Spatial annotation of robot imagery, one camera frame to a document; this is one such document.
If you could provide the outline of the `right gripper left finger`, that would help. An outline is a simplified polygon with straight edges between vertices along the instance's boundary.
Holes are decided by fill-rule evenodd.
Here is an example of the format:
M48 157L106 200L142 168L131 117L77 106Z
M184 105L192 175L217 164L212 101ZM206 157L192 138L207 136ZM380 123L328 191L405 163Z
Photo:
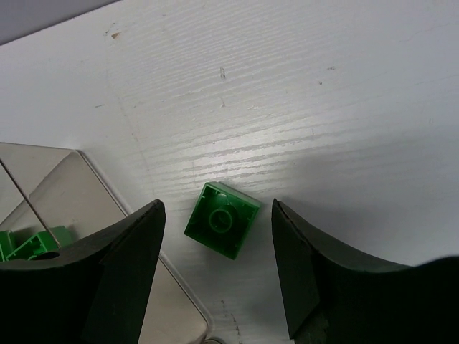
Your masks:
M137 343L164 237L154 200L43 258L1 264L3 343Z

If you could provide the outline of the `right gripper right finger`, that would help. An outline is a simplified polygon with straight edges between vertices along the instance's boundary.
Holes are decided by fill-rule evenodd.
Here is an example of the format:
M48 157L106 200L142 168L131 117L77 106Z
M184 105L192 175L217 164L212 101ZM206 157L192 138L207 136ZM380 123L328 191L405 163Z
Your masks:
M271 214L295 343L456 343L458 258L410 267L355 249L281 201Z

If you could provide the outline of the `green lego tall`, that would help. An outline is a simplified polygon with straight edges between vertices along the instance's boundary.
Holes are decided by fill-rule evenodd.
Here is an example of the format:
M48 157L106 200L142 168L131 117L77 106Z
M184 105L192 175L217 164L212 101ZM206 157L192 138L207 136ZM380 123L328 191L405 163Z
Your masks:
M16 249L16 242L13 232L0 231L0 259L5 262L7 257Z

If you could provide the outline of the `green lego upside-down rectangular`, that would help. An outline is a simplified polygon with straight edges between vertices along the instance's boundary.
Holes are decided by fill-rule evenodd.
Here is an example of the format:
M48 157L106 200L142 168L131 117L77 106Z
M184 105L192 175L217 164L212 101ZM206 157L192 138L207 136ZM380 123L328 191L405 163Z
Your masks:
M66 247L74 242L70 230L65 226L53 227L50 231L54 234L62 247ZM32 260L39 255L57 249L58 245L52 238L51 234L44 230L32 235L17 248L12 249L12 252L5 256L5 261L8 262L16 259Z

